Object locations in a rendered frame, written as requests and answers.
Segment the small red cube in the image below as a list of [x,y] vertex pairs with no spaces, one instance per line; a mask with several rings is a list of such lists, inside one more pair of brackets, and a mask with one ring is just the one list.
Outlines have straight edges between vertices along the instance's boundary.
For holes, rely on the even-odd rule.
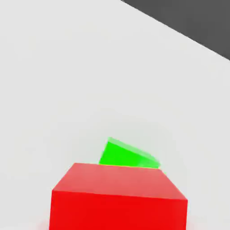
[[187,206],[159,169],[75,163],[52,190],[49,230],[186,230]]

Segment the small green cube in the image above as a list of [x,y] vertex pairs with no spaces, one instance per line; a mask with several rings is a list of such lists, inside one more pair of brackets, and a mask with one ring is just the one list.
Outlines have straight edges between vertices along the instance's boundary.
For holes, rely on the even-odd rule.
[[99,164],[161,169],[160,162],[151,154],[112,137],[108,138]]

